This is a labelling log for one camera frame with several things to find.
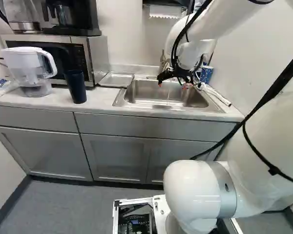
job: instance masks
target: gray floor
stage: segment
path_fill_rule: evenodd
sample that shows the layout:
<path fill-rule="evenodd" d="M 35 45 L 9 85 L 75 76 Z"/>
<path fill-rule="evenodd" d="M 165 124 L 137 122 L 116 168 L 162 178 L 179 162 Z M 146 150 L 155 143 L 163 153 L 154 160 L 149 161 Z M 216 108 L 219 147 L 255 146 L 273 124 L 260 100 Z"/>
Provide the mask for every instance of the gray floor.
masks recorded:
<path fill-rule="evenodd" d="M 259 214 L 237 219 L 243 234 L 293 234 L 282 213 Z"/>
<path fill-rule="evenodd" d="M 0 226 L 0 234 L 111 234 L 115 199 L 163 191 L 33 181 Z"/>

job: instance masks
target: sink basin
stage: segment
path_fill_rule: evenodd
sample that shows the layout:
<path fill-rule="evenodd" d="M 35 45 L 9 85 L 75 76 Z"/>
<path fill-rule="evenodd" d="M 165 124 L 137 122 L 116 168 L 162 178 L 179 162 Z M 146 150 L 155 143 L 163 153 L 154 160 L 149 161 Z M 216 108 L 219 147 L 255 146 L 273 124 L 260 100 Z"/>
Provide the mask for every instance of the sink basin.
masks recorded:
<path fill-rule="evenodd" d="M 222 112 L 213 100 L 195 87 L 182 89 L 179 82 L 165 80 L 161 87 L 155 79 L 135 79 L 120 90 L 113 106 Z"/>

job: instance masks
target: white countertop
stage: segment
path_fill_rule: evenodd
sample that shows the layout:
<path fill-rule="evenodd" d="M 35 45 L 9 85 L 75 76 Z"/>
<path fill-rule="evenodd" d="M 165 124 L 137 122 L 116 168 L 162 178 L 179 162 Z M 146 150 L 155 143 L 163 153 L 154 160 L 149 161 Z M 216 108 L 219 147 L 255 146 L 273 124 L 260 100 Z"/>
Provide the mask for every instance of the white countertop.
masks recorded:
<path fill-rule="evenodd" d="M 87 90 L 87 102 L 83 104 L 74 104 L 68 88 L 53 88 L 53 93 L 45 97 L 26 97 L 20 89 L 17 89 L 0 97 L 0 106 L 94 114 L 233 122 L 240 122 L 244 118 L 234 106 L 227 107 L 212 95 L 210 95 L 210 97 L 224 110 L 224 113 L 198 112 L 197 110 L 151 110 L 113 106 L 118 92 L 119 89 L 117 88 L 96 87 L 93 90 Z"/>

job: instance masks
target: paper towel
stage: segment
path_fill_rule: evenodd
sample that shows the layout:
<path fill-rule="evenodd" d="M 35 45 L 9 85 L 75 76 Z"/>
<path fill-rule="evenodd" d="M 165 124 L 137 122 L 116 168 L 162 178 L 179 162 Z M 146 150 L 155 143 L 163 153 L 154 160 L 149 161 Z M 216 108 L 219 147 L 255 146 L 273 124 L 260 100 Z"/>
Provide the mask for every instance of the paper towel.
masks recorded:
<path fill-rule="evenodd" d="M 182 7 L 150 5 L 149 16 L 150 18 L 178 19 L 183 16 Z"/>

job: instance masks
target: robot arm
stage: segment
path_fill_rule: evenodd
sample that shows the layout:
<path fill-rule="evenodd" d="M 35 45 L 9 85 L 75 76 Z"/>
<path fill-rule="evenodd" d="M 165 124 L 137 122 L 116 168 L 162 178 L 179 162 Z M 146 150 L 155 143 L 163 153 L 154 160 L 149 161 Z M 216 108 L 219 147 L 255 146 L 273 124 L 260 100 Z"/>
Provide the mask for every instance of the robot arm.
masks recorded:
<path fill-rule="evenodd" d="M 225 2 L 229 5 L 233 2 L 235 4 L 227 7 Z M 293 0 L 288 0 L 288 3 L 293 7 Z M 192 40 L 190 43 L 195 46 L 210 37 L 220 37 L 228 33 L 262 7 L 252 4 L 256 3 L 253 0 L 214 0 L 209 9 L 193 23 L 193 28 L 189 28 L 188 37 Z M 222 23 L 216 9 L 226 19 L 224 22 L 227 24 Z M 210 28 L 209 22 L 219 31 Z M 179 24 L 180 22 L 169 34 L 168 51 L 171 51 L 173 38 L 183 28 Z M 186 57 L 186 52 L 190 52 L 184 49 L 185 44 L 189 43 L 182 39 L 178 59 L 183 55 Z M 287 124 L 280 125 L 280 118 L 286 119 Z M 217 218 L 256 215 L 268 210 L 277 200 L 293 195 L 293 182 L 271 174 L 267 164 L 263 163 L 246 142 L 243 136 L 245 131 L 267 161 L 293 178 L 291 93 L 272 99 L 248 119 L 243 129 L 236 132 L 223 149 L 222 155 L 228 161 L 181 160 L 168 166 L 164 174 L 164 191 L 171 210 L 167 230 L 170 222 L 176 220 L 188 234 L 208 234 L 214 228 Z"/>
<path fill-rule="evenodd" d="M 188 29 L 189 42 L 187 42 L 185 36 L 179 42 L 178 65 L 184 70 L 193 70 L 200 57 L 209 53 L 215 47 L 215 39 L 230 33 L 272 1 L 213 0 Z M 293 0 L 287 1 L 293 7 Z M 166 58 L 171 57 L 171 51 L 177 36 L 194 14 L 191 14 L 189 18 L 188 16 L 182 18 L 172 27 L 165 44 Z M 173 75 L 178 76 L 178 73 L 179 71 L 176 71 Z"/>

